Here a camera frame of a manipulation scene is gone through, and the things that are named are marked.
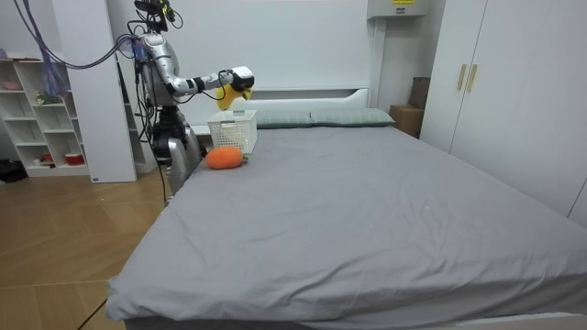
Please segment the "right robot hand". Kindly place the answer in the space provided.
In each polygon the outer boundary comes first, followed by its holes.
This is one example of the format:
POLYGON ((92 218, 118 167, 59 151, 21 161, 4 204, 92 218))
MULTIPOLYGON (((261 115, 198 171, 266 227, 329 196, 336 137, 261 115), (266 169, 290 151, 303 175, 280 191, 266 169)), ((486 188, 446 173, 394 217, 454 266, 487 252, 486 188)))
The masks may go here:
POLYGON ((255 83, 252 71, 247 66, 239 66, 233 68, 230 72, 232 75, 231 88, 238 96, 249 100, 255 83))

